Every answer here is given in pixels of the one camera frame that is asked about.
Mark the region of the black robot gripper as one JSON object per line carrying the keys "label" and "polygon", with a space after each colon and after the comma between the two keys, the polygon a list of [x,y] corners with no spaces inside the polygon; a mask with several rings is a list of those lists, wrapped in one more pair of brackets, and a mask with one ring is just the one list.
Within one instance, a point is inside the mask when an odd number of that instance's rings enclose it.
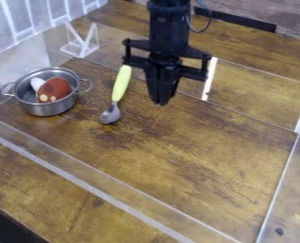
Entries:
{"label": "black robot gripper", "polygon": [[205,82],[212,54],[189,45],[191,0],[151,0],[148,40],[122,41],[124,63],[143,68],[153,103],[167,105],[183,77]]}

